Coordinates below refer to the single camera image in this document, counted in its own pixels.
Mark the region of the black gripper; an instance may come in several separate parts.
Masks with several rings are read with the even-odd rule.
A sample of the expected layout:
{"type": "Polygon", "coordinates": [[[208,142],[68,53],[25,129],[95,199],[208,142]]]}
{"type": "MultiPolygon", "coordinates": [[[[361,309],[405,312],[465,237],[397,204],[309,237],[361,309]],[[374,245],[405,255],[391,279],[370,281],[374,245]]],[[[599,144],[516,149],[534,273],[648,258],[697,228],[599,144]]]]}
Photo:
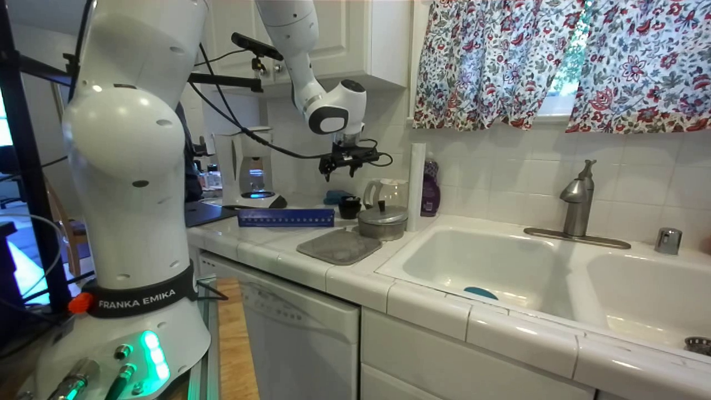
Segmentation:
{"type": "Polygon", "coordinates": [[[356,175],[360,167],[377,158],[380,151],[374,141],[337,141],[330,151],[318,161],[318,172],[325,180],[330,180],[330,173],[340,167],[346,167],[349,175],[356,175]]]}

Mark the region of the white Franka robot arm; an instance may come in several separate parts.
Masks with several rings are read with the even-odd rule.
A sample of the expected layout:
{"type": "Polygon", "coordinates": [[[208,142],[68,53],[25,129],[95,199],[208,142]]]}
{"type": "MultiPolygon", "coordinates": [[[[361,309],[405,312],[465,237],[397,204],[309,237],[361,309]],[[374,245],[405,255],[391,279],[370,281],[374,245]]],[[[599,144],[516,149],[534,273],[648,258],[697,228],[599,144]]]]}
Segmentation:
{"type": "Polygon", "coordinates": [[[39,353],[36,400],[156,400],[211,347],[185,223],[177,103],[208,0],[91,0],[61,115],[95,279],[39,353]]]}

